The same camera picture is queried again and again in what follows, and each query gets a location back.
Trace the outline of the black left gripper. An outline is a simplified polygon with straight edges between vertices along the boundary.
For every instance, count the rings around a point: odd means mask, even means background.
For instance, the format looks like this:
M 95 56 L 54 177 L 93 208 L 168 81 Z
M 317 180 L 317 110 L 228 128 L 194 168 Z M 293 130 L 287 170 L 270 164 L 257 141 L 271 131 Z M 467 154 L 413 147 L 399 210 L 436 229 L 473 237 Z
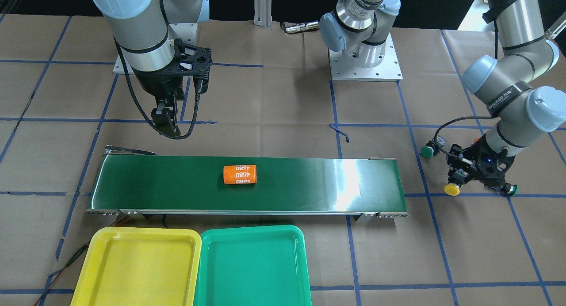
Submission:
M 505 174 L 512 166 L 515 157 L 508 156 L 508 151 L 497 153 L 489 147 L 485 137 L 481 137 L 477 143 L 463 149 L 460 145 L 451 145 L 447 155 L 447 164 L 450 169 L 463 169 L 468 174 L 466 183 L 477 180 L 484 187 L 499 187 L 505 181 Z

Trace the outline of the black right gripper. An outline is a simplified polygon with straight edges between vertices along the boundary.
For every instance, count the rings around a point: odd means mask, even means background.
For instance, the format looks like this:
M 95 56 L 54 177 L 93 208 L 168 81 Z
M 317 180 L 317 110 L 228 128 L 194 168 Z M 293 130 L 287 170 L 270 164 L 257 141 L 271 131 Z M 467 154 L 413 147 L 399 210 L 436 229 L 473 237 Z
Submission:
M 156 129 L 165 135 L 180 136 L 172 108 L 178 100 L 184 100 L 183 78 L 195 77 L 197 89 L 205 93 L 212 63 L 211 48 L 188 44 L 180 38 L 166 38 L 151 52 L 133 53 L 133 72 L 157 104 L 151 112 Z

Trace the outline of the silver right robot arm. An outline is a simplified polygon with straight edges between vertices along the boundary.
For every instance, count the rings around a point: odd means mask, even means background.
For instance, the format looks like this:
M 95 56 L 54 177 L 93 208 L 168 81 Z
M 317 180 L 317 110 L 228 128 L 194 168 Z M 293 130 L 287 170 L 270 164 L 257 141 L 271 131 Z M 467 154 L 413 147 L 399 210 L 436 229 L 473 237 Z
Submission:
M 143 90 L 151 94 L 156 108 L 144 120 L 166 138 L 190 137 L 199 101 L 208 90 L 210 48 L 187 43 L 172 23 L 201 23 L 210 17 L 210 0 L 93 0 L 109 24 L 122 65 L 129 64 Z M 185 99 L 184 77 L 191 77 L 195 102 L 191 125 L 181 134 L 177 102 Z

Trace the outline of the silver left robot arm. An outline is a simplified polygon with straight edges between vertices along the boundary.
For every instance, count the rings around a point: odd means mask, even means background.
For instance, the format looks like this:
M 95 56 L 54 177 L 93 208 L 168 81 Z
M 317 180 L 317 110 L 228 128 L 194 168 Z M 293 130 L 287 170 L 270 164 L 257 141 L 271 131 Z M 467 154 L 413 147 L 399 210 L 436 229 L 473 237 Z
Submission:
M 401 5 L 401 0 L 338 0 L 318 22 L 329 52 L 365 70 L 380 65 Z M 559 56 L 559 48 L 545 35 L 539 1 L 488 0 L 488 6 L 482 18 L 497 28 L 494 52 L 501 49 L 503 55 L 481 56 L 460 80 L 485 105 L 487 119 L 498 122 L 466 148 L 453 144 L 446 150 L 437 130 L 421 149 L 426 158 L 445 154 L 449 171 L 444 192 L 451 196 L 470 181 L 515 195 L 518 186 L 505 180 L 515 157 L 565 122 L 564 91 L 531 86 Z

